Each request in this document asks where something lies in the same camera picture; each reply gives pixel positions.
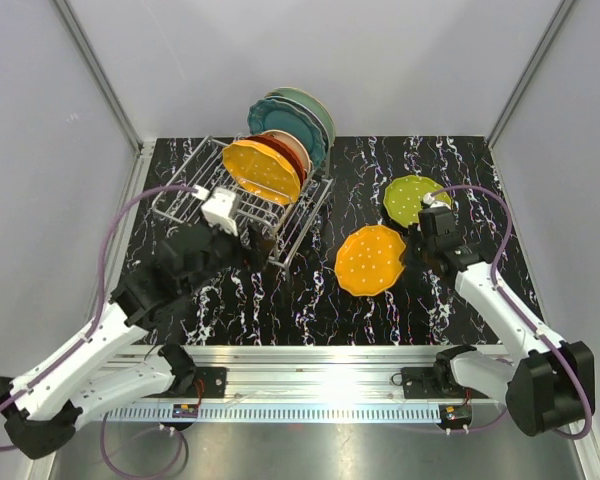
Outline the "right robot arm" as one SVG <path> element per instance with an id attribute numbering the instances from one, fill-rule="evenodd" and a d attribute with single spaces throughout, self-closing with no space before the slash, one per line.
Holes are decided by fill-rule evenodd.
<path id="1" fill-rule="evenodd" d="M 489 325 L 509 359 L 461 345 L 437 354 L 433 385 L 445 397 L 474 390 L 503 404 L 526 435 L 553 431 L 581 440 L 592 429 L 595 366 L 582 341 L 569 343 L 527 307 L 498 272 L 496 254 L 463 241 L 453 221 L 407 229 L 407 265 L 431 270 Z"/>

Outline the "yellow dotted plate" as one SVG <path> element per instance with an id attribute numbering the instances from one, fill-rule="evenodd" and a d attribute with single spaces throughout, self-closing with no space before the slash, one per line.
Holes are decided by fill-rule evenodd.
<path id="1" fill-rule="evenodd" d="M 222 162 L 245 191 L 279 205 L 295 203 L 301 193 L 298 174 L 275 149 L 254 140 L 237 140 L 222 151 Z"/>

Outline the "green floral plate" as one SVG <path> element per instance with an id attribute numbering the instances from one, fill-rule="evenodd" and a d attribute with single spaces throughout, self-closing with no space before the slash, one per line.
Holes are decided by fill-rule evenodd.
<path id="1" fill-rule="evenodd" d="M 295 87 L 278 87 L 268 92 L 265 97 L 287 99 L 308 109 L 320 121 L 328 146 L 332 147 L 334 145 L 336 138 L 334 120 L 326 107 L 317 98 Z"/>

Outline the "red brown scalloped plate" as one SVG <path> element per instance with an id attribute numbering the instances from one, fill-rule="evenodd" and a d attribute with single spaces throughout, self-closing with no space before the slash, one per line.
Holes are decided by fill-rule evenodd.
<path id="1" fill-rule="evenodd" d="M 263 134 L 259 134 L 259 135 L 251 135 L 251 136 L 247 137 L 247 140 L 257 141 L 259 143 L 262 143 L 262 144 L 264 144 L 266 146 L 269 146 L 269 147 L 273 148 L 278 153 L 281 153 L 283 155 L 283 157 L 294 168 L 294 170 L 295 170 L 295 172 L 298 175 L 298 178 L 300 180 L 300 184 L 301 185 L 304 184 L 304 182 L 305 182 L 305 180 L 307 178 L 307 175 L 304 173 L 304 170 L 302 168 L 302 165 L 300 163 L 299 158 L 282 141 L 279 141 L 279 140 L 276 140 L 274 138 L 265 136 L 264 133 Z"/>

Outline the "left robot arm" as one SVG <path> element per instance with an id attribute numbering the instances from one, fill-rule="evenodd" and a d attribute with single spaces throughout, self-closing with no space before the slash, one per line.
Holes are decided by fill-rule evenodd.
<path id="1" fill-rule="evenodd" d="M 163 239 L 150 260 L 120 280 L 99 319 L 25 374 L 0 376 L 0 413 L 12 447 L 37 460 L 115 408 L 151 395 L 189 394 L 197 367 L 177 345 L 161 347 L 134 367 L 93 375 L 121 349 L 185 312 L 191 296 L 218 273 L 261 270 L 273 246 L 254 225 L 232 235 L 197 223 Z"/>

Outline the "cream plate with black flower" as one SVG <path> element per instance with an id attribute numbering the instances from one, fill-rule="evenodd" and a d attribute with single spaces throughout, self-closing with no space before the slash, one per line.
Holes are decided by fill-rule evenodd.
<path id="1" fill-rule="evenodd" d="M 304 173 L 306 175 L 310 173 L 312 164 L 309 154 L 304 145 L 296 137 L 288 132 L 275 129 L 265 131 L 264 135 L 282 141 L 287 145 L 299 158 Z"/>

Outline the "orange dotted plate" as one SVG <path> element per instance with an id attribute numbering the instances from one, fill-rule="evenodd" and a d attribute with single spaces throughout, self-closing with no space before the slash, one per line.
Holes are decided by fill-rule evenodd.
<path id="1" fill-rule="evenodd" d="M 357 297 L 373 297 L 392 287 L 405 270 L 407 245 L 384 225 L 370 225 L 350 234 L 336 254 L 339 286 Z"/>

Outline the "teal plate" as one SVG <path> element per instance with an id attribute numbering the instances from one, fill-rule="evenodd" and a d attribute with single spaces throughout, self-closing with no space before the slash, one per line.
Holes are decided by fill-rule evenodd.
<path id="1" fill-rule="evenodd" d="M 247 114 L 251 134 L 280 130 L 294 136 L 309 154 L 314 166 L 321 168 L 327 157 L 325 133 L 314 115 L 279 98 L 258 100 Z"/>

